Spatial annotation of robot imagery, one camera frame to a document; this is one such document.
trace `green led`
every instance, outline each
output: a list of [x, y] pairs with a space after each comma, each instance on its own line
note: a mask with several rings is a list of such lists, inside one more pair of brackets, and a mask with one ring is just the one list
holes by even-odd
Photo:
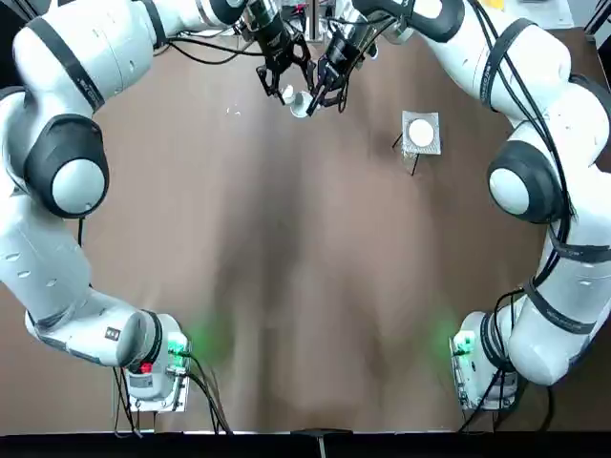
[[176, 367], [186, 367], [187, 358], [181, 356], [188, 352], [188, 342], [186, 337], [179, 332], [171, 332], [168, 334], [168, 353], [169, 365]]
[[453, 339], [457, 355], [466, 355], [474, 350], [475, 333], [473, 331], [458, 331]]

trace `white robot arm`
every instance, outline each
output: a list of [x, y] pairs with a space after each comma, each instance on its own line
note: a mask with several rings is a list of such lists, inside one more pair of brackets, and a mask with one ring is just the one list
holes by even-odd
[[[345, 103], [344, 83], [389, 15], [389, 41], [402, 44], [420, 34], [460, 88], [507, 115], [516, 128], [488, 179], [504, 211], [550, 223], [539, 275], [515, 292], [526, 293], [515, 305], [467, 317], [452, 341], [463, 406], [485, 401], [493, 408], [499, 397], [513, 399], [516, 373], [537, 384], [555, 383], [608, 316], [611, 202], [603, 196], [611, 176], [594, 161], [609, 137], [611, 101], [601, 88], [571, 75], [569, 52], [552, 35], [485, 10], [496, 38], [475, 1], [343, 5], [346, 23], [319, 60], [307, 112]], [[241, 0], [76, 0], [30, 22], [14, 41], [24, 88], [0, 94], [0, 280], [27, 308], [34, 337], [98, 364], [128, 367], [132, 394], [140, 399], [171, 392], [174, 379], [167, 369], [177, 362], [168, 348], [188, 343], [171, 317], [94, 291], [89, 263], [62, 219], [91, 213], [108, 188], [101, 132], [91, 120], [95, 111], [144, 75], [153, 48], [168, 36], [231, 25], [243, 10]], [[366, 17], [366, 27], [351, 24]], [[272, 37], [260, 38], [267, 43]], [[326, 98], [334, 91], [339, 96]], [[534, 105], [549, 135], [540, 135], [542, 126], [528, 120], [537, 115]], [[550, 149], [550, 139], [556, 148]], [[501, 370], [504, 392], [497, 379]]]
[[92, 115], [135, 84], [153, 50], [180, 31], [231, 26], [242, 0], [77, 0], [32, 20], [13, 42], [24, 87], [0, 93], [0, 281], [39, 341], [129, 370], [130, 393], [172, 396], [189, 343], [168, 315], [90, 286], [91, 268], [63, 219], [104, 199], [109, 173]]
[[[534, 279], [505, 295], [512, 305], [465, 319], [451, 342], [454, 377], [464, 408], [498, 408], [499, 397], [510, 406], [517, 374], [554, 384], [611, 308], [611, 175], [595, 165], [609, 138], [611, 96], [571, 74], [571, 56], [553, 35], [477, 0], [352, 0], [336, 14], [343, 25], [319, 61], [310, 115], [319, 104], [346, 103], [345, 82], [376, 32], [393, 44], [416, 33], [463, 91], [515, 127], [490, 165], [491, 195], [508, 214], [550, 230]], [[516, 74], [549, 135], [537, 131], [543, 126]]]

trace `small white object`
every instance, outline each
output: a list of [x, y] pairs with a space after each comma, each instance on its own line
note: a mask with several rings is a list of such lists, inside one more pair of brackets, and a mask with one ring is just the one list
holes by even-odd
[[286, 105], [290, 105], [295, 100], [295, 90], [288, 84], [283, 91], [283, 101]]
[[312, 101], [312, 96], [304, 91], [295, 94], [295, 99], [290, 105], [290, 112], [295, 117], [307, 117], [307, 107]]
[[511, 170], [497, 169], [490, 175], [490, 192], [503, 210], [512, 215], [523, 215], [528, 210], [528, 189]]
[[411, 141], [420, 148], [429, 146], [434, 140], [435, 131], [425, 119], [415, 119], [409, 127]]
[[102, 198], [104, 184], [104, 175], [96, 164], [87, 159], [71, 160], [53, 179], [53, 198], [65, 212], [84, 213]]

